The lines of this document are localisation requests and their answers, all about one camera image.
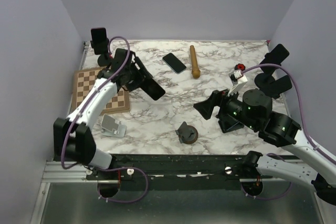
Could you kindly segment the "black phone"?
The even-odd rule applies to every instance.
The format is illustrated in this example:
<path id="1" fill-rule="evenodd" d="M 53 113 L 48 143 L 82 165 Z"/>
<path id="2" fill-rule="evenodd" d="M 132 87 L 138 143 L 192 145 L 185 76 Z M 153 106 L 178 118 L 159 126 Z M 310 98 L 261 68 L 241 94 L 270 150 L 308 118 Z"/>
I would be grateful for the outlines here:
<path id="1" fill-rule="evenodd" d="M 145 79 L 140 88 L 154 101 L 165 95 L 165 90 L 154 79 Z"/>

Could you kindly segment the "teal phone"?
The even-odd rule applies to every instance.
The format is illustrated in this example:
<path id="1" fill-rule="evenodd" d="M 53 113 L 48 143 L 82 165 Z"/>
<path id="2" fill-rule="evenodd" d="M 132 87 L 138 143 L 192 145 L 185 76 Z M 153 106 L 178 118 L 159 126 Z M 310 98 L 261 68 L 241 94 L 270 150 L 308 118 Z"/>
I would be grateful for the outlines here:
<path id="1" fill-rule="evenodd" d="M 186 69 L 186 65 L 182 63 L 173 53 L 163 56 L 162 60 L 177 74 Z"/>

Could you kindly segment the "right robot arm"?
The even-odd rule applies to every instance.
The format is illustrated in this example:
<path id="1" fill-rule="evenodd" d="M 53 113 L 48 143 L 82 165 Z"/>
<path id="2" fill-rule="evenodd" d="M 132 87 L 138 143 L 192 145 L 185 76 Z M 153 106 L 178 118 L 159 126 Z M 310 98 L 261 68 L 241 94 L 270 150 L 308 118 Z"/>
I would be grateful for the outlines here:
<path id="1" fill-rule="evenodd" d="M 193 105 L 201 116 L 211 118 L 214 107 L 219 107 L 218 122 L 223 131 L 230 129 L 226 120 L 241 124 L 256 132 L 263 141 L 292 153 L 305 166 L 287 163 L 262 153 L 250 151 L 243 158 L 242 173 L 249 178 L 272 176 L 306 186 L 323 201 L 335 205 L 335 164 L 309 141 L 302 127 L 285 114 L 272 110 L 272 99 L 258 89 L 248 90 L 243 99 L 229 95 L 228 90 L 212 92 L 211 96 Z"/>

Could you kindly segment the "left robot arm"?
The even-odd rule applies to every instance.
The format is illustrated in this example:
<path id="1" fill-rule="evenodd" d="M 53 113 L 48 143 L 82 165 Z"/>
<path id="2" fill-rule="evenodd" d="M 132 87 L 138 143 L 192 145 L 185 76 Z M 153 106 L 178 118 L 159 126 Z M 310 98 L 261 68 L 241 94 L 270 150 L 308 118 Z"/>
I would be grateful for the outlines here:
<path id="1" fill-rule="evenodd" d="M 116 175 L 112 155 L 97 148 L 92 128 L 107 103 L 122 87 L 129 91 L 139 88 L 144 81 L 152 79 L 135 52 L 118 48 L 107 67 L 101 69 L 88 95 L 65 119 L 57 118 L 53 124 L 54 151 L 60 157 L 63 169 L 66 159 L 75 164 L 98 168 L 104 179 Z"/>

